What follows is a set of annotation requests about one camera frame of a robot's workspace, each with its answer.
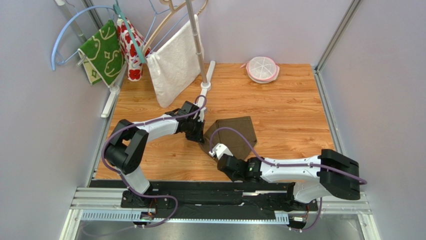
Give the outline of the brown cloth napkin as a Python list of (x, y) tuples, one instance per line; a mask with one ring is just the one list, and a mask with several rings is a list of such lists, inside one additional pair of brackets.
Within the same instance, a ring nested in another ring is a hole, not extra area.
[(210, 151), (210, 144), (226, 145), (232, 154), (241, 160), (247, 159), (258, 142), (250, 116), (218, 119), (203, 134), (204, 144), (199, 144), (206, 154)]

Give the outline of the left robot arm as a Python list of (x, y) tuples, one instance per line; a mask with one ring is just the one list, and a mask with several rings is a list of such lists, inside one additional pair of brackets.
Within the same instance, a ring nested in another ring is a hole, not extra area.
[(187, 140), (202, 143), (205, 105), (186, 101), (181, 108), (141, 122), (122, 119), (105, 141), (101, 150), (104, 165), (119, 174), (126, 186), (143, 197), (151, 187), (140, 164), (146, 145), (156, 139), (184, 133)]

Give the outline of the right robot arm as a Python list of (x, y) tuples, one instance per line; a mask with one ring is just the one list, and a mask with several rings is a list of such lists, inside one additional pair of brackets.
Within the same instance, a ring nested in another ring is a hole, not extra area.
[(219, 171), (235, 182), (289, 183), (289, 201), (307, 204), (312, 200), (334, 196), (356, 201), (360, 186), (367, 182), (359, 176), (359, 163), (332, 149), (319, 155), (299, 159), (252, 157), (236, 158), (224, 144), (218, 144), (209, 155), (217, 161)]

